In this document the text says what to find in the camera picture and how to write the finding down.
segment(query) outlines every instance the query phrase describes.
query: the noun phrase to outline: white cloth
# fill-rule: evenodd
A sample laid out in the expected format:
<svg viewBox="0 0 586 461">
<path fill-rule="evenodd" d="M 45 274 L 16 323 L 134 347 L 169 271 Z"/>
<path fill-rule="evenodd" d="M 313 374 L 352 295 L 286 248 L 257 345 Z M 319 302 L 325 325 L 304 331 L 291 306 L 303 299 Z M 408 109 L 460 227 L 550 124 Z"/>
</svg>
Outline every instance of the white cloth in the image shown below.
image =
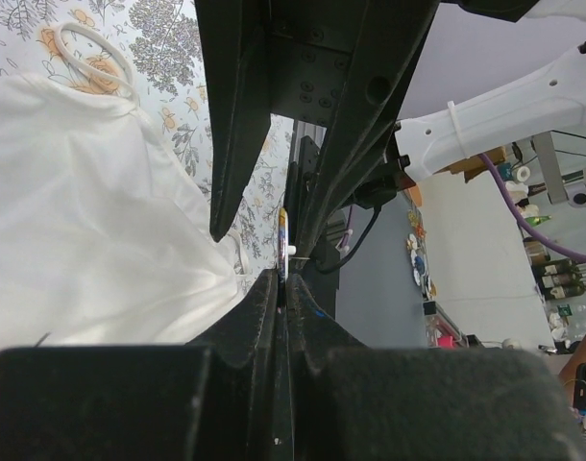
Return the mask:
<svg viewBox="0 0 586 461">
<path fill-rule="evenodd" d="M 133 98 L 0 78 L 0 349 L 186 342 L 241 300 L 235 245 Z"/>
</svg>

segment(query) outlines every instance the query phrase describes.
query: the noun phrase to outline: screw hole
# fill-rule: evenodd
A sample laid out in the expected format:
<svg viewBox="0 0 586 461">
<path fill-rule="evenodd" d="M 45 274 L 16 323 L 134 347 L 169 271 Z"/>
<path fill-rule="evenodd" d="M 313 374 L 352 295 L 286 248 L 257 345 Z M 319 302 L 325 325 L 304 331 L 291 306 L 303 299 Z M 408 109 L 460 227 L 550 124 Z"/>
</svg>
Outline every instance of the screw hole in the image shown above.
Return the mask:
<svg viewBox="0 0 586 461">
<path fill-rule="evenodd" d="M 302 90 L 310 92 L 314 90 L 314 85 L 311 82 L 302 82 Z"/>
<path fill-rule="evenodd" d="M 321 32 L 318 29 L 312 29 L 312 31 L 310 32 L 310 36 L 315 41 L 321 41 L 323 39 L 323 32 Z"/>
<path fill-rule="evenodd" d="M 302 53 L 302 60 L 306 61 L 306 62 L 315 62 L 316 56 L 314 55 L 314 53 L 312 53 L 310 51 L 304 51 Z"/>
<path fill-rule="evenodd" d="M 347 65 L 348 63 L 346 62 L 346 60 L 342 59 L 342 58 L 338 58 L 337 60 L 335 60 L 335 68 L 338 70 L 347 70 Z"/>
</svg>

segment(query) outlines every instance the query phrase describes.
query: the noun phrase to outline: white plastic casing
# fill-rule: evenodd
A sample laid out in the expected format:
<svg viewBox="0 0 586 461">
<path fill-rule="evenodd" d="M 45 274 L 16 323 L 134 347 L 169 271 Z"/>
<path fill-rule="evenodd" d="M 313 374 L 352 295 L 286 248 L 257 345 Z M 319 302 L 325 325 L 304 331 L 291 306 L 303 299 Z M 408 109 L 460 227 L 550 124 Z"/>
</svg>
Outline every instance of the white plastic casing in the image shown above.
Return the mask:
<svg viewBox="0 0 586 461">
<path fill-rule="evenodd" d="M 586 21 L 586 0 L 540 0 L 525 17 L 570 16 Z"/>
<path fill-rule="evenodd" d="M 401 125 L 396 140 L 415 182 L 513 140 L 586 125 L 586 54 L 575 48 L 520 80 Z"/>
</svg>

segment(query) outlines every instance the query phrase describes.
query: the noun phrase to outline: floral wallpaper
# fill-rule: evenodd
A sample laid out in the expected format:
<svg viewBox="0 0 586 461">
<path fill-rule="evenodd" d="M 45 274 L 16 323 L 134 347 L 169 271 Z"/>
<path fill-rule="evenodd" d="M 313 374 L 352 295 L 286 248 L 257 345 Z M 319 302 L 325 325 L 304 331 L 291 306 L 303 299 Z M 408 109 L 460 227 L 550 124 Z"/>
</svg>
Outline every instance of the floral wallpaper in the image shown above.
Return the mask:
<svg viewBox="0 0 586 461">
<path fill-rule="evenodd" d="M 66 63 L 52 28 L 75 21 L 104 36 L 135 67 L 140 104 L 186 173 L 209 200 L 212 133 L 197 16 L 192 0 L 0 0 L 0 76 L 36 72 L 90 94 L 118 94 L 118 84 L 86 78 Z M 107 49 L 75 34 L 63 40 L 76 58 L 123 77 Z M 292 120 L 273 116 L 234 227 L 252 276 L 275 264 L 276 222 L 284 194 Z"/>
</svg>

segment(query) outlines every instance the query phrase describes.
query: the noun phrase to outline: black cable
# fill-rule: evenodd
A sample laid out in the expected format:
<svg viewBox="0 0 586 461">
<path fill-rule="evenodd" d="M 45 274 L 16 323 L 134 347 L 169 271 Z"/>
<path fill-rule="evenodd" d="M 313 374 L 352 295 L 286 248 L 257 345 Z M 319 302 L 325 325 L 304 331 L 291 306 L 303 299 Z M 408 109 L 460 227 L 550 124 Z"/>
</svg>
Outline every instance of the black cable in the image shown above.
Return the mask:
<svg viewBox="0 0 586 461">
<path fill-rule="evenodd" d="M 568 132 L 561 132 L 559 130 L 551 130 L 553 133 L 559 133 L 559 134 L 565 134 L 566 136 L 572 136 L 572 137 L 578 137 L 579 139 L 585 139 L 586 140 L 586 136 L 582 136 L 581 134 L 575 134 L 575 133 L 568 133 Z"/>
<path fill-rule="evenodd" d="M 328 268 L 322 268 L 317 265 L 316 266 L 317 272 L 319 274 L 331 274 L 332 272 L 335 272 L 338 269 L 342 268 L 347 262 L 349 262 L 351 259 L 353 259 L 354 254 L 357 253 L 357 250 L 359 250 L 359 248 L 361 247 L 361 244 L 366 239 L 366 237 L 368 236 L 368 234 L 372 230 L 372 227 L 374 226 L 374 224 L 378 220 L 378 216 L 380 215 L 381 210 L 382 210 L 382 208 L 380 206 L 377 206 L 376 208 L 374 208 L 374 214 L 372 215 L 372 219 L 368 223 L 368 226 L 366 226 L 366 229 L 363 230 L 363 233 L 359 237 L 359 240 L 357 240 L 357 243 L 355 243 L 353 249 L 346 256 L 344 256 L 342 259 L 340 259 L 340 261 L 338 261 L 336 264 L 334 264 L 333 266 L 328 267 Z"/>
<path fill-rule="evenodd" d="M 524 154 L 522 153 L 522 149 L 520 149 L 520 146 L 517 145 L 517 142 L 511 143 L 511 149 L 513 149 L 513 155 L 519 161 L 519 163 L 524 161 Z"/>
<path fill-rule="evenodd" d="M 530 160 L 528 160 L 526 163 L 522 163 L 522 166 L 526 166 L 529 165 L 530 163 L 532 163 L 534 160 L 536 160 L 539 156 L 534 156 L 533 158 L 531 158 Z"/>
<path fill-rule="evenodd" d="M 569 152 L 569 151 L 560 151 L 559 149 L 555 149 L 555 152 L 558 152 L 560 154 L 568 154 L 569 156 L 586 157 L 585 154 L 578 154 L 577 152 Z"/>
</svg>

